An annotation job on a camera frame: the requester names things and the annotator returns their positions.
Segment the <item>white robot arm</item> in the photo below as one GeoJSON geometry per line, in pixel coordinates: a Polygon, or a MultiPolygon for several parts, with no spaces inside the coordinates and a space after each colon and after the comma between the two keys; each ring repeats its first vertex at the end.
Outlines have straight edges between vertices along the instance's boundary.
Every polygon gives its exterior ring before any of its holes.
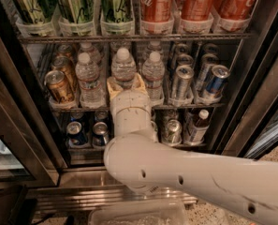
{"type": "Polygon", "coordinates": [[[114,138],[108,173],[137,193],[174,188],[261,225],[278,225],[278,163],[187,152],[154,138],[151,101],[139,74],[124,90],[107,78],[114,138]]]}

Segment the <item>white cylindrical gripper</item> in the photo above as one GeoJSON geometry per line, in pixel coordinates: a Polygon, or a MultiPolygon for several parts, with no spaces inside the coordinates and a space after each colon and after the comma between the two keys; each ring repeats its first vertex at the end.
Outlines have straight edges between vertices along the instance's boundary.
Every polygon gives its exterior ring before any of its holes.
{"type": "Polygon", "coordinates": [[[144,80],[136,73],[132,88],[125,90],[114,80],[107,80],[110,95],[110,112],[114,125],[114,136],[135,133],[152,139],[151,101],[146,95],[144,80]]]}

